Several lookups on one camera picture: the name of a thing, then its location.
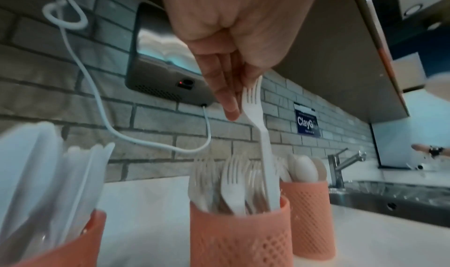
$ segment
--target countertop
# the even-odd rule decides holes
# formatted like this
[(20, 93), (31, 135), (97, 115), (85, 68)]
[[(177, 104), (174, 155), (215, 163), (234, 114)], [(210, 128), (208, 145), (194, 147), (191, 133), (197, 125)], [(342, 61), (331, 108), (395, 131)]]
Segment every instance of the countertop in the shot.
[[(188, 267), (188, 177), (108, 183), (99, 267)], [(450, 229), (332, 206), (337, 255), (295, 267), (450, 265)]]
[(337, 255), (296, 257), (295, 267), (423, 267), (450, 264), (450, 229), (332, 206)]

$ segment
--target faucet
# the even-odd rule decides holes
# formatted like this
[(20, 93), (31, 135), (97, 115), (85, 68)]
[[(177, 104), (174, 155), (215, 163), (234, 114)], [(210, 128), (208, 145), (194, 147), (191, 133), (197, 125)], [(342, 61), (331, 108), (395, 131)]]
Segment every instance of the faucet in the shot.
[(342, 189), (344, 188), (344, 180), (342, 179), (342, 170), (349, 167), (350, 165), (358, 162), (366, 160), (366, 153), (358, 151), (357, 154), (348, 158), (344, 162), (340, 162), (339, 155), (347, 151), (348, 148), (345, 148), (339, 151), (336, 154), (328, 155), (328, 163), (330, 164), (330, 174), (331, 174), (331, 185), (334, 188)]

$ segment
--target white cable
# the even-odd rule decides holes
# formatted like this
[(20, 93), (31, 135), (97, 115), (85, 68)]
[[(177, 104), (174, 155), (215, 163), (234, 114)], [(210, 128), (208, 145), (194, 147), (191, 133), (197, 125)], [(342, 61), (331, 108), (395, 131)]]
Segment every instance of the white cable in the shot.
[[(151, 141), (144, 141), (141, 139), (137, 139), (137, 138), (133, 138), (133, 137), (129, 137), (126, 136), (124, 134), (121, 134), (120, 132), (118, 132), (117, 130), (115, 130), (111, 124), (108, 121), (108, 118), (106, 116), (106, 112), (105, 112), (105, 108), (103, 107), (103, 103), (102, 103), (102, 99), (100, 97), (100, 93), (98, 92), (98, 89), (94, 83), (94, 80), (92, 80), (91, 75), (89, 74), (89, 72), (87, 71), (86, 67), (84, 66), (84, 64), (81, 62), (81, 60), (78, 58), (78, 56), (76, 56), (75, 52), (73, 51), (72, 47), (70, 46), (69, 40), (67, 38), (67, 33), (66, 33), (66, 29), (83, 29), (84, 27), (87, 26), (87, 18), (86, 15), (84, 14), (84, 12), (80, 9), (80, 7), (76, 4), (75, 1), (73, 0), (67, 0), (69, 2), (69, 4), (75, 9), (75, 11), (78, 13), (78, 15), (80, 15), (80, 21), (76, 22), (76, 23), (68, 23), (66, 21), (62, 20), (62, 10), (61, 7), (67, 5), (67, 2), (65, 0), (59, 0), (56, 2), (52, 2), (49, 3), (47, 5), (44, 6), (44, 8), (42, 9), (42, 12), (44, 14), (44, 16), (53, 24), (59, 26), (60, 31), (61, 31), (61, 36), (62, 39), (64, 41), (64, 44), (67, 48), (67, 50), (69, 51), (69, 54), (72, 56), (72, 58), (74, 59), (75, 63), (78, 65), (78, 67), (80, 68), (80, 70), (83, 72), (84, 77), (86, 78), (86, 80), (89, 83), (89, 86), (92, 90), (92, 93), (94, 94), (94, 98), (95, 98), (95, 102), (97, 104), (98, 110), (100, 111), (100, 117), (103, 121), (103, 124), (106, 126), (106, 129), (108, 131), (110, 131), (112, 134), (114, 134), (115, 136), (117, 136), (118, 138), (124, 139), (126, 141), (138, 144), (138, 145), (143, 145), (143, 146), (149, 146), (149, 147), (155, 147), (155, 148), (159, 148), (159, 149), (166, 149), (166, 150), (172, 150), (178, 153), (197, 153), (201, 150), (203, 150), (204, 148), (206, 148), (210, 142), (211, 142), (211, 127), (210, 127), (210, 121), (208, 120), (208, 115), (206, 114), (206, 109), (205, 106), (203, 106), (203, 114), (205, 117), (205, 121), (206, 121), (206, 130), (208, 133), (208, 139), (206, 140), (206, 142), (200, 146), (199, 148), (196, 149), (183, 149), (183, 148), (179, 148), (179, 147), (175, 147), (172, 145), (165, 145), (165, 144), (160, 144), (160, 143), (156, 143), (156, 142), (151, 142)], [(53, 16), (53, 12), (56, 11), (58, 18), (55, 18)]]

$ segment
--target blue sign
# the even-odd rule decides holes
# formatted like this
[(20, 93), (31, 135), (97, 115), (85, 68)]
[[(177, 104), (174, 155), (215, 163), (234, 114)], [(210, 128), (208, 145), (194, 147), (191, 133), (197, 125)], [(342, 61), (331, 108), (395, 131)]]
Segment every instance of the blue sign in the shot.
[(295, 119), (297, 123), (297, 132), (320, 137), (320, 129), (317, 123), (317, 112), (314, 109), (294, 104)]

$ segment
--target orange utensil holder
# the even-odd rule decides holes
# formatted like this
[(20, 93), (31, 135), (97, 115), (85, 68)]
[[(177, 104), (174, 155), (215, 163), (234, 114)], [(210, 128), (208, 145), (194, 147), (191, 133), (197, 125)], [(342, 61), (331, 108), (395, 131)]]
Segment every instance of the orange utensil holder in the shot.
[(292, 250), (313, 260), (335, 257), (333, 217), (328, 183), (280, 183), (281, 194), (291, 203)]
[(106, 214), (96, 210), (77, 239), (12, 267), (95, 267), (105, 222)]
[(191, 267), (292, 267), (289, 201), (281, 209), (243, 217), (209, 214), (191, 202)]

